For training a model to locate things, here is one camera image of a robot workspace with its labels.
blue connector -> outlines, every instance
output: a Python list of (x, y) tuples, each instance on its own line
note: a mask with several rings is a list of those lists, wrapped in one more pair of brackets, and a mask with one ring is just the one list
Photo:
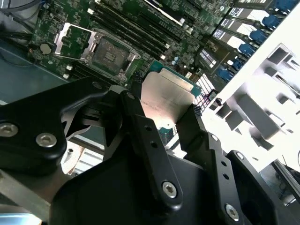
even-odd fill
[(297, 0), (276, 0), (275, 8), (278, 8), (282, 12), (289, 13), (297, 3)]
[(255, 30), (250, 33), (250, 38), (261, 45), (268, 38), (268, 35), (261, 30)]
[(242, 67), (243, 67), (244, 63), (239, 59), (236, 58), (235, 60), (233, 60), (233, 65), (232, 67), (236, 70), (239, 71)]
[(263, 25), (272, 30), (274, 30), (281, 23), (281, 21), (282, 19), (279, 19), (274, 15), (269, 15), (262, 19)]
[(216, 74), (221, 77), (223, 80), (225, 80), (226, 82), (230, 82), (231, 79), (233, 78), (233, 74), (230, 73), (228, 70), (219, 68), (216, 70)]
[(239, 50), (245, 55), (245, 56), (247, 56), (247, 57), (251, 57), (254, 53), (255, 53), (255, 51), (256, 51), (256, 49), (253, 47), (253, 46), (251, 46), (250, 44), (241, 44), (240, 46), (239, 46)]

screw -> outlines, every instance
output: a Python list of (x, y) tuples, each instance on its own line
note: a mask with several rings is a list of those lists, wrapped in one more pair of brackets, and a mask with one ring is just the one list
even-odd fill
[(170, 198), (175, 198), (176, 195), (177, 195), (176, 187), (175, 187), (172, 183), (170, 183), (170, 182), (168, 182), (168, 181), (165, 181), (165, 182), (163, 183), (163, 191), (164, 191), (165, 194), (166, 194), (167, 196), (169, 196)]
[(43, 7), (44, 7), (45, 9), (48, 9), (48, 8), (49, 8), (49, 4), (45, 3), (45, 4), (43, 5)]
[(211, 135), (211, 137), (217, 142), (219, 139), (215, 135)]
[(236, 155), (237, 155), (241, 160), (244, 159), (244, 156), (243, 156), (241, 153), (237, 152)]
[(229, 217), (233, 219), (235, 222), (238, 222), (240, 220), (237, 210), (232, 205), (226, 204), (225, 209)]
[(0, 137), (12, 137), (18, 133), (19, 129), (16, 125), (11, 123), (0, 124)]
[(135, 97), (131, 93), (127, 93), (127, 96), (130, 97), (131, 99), (134, 99)]
[(36, 142), (39, 146), (51, 148), (56, 145), (57, 139), (54, 135), (49, 133), (41, 133), (37, 136)]
[(93, 82), (93, 86), (95, 88), (102, 89), (102, 86), (98, 82), (96, 82), (96, 81)]

metal plate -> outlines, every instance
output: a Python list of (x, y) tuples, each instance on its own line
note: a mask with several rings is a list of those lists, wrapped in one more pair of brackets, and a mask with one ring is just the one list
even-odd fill
[(142, 85), (142, 107), (157, 129), (173, 128), (194, 100), (194, 95), (175, 79), (171, 81), (156, 72), (149, 73)]

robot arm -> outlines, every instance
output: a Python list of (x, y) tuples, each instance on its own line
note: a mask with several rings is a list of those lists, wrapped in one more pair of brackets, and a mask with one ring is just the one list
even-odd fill
[(193, 105), (176, 124), (184, 160), (166, 153), (138, 97), (89, 78), (2, 106), (0, 120), (1, 179), (15, 187), (22, 184), (11, 174), (51, 186), (66, 139), (105, 128), (104, 162), (47, 201), (28, 189), (33, 204), (24, 203), (0, 183), (2, 194), (50, 225), (297, 224), (241, 153), (224, 156)]

motherboard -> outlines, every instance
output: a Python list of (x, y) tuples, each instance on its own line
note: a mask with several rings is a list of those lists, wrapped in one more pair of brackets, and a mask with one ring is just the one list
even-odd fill
[(184, 79), (228, 12), (230, 0), (52, 0), (29, 55), (65, 79), (85, 76), (126, 86), (161, 65)]

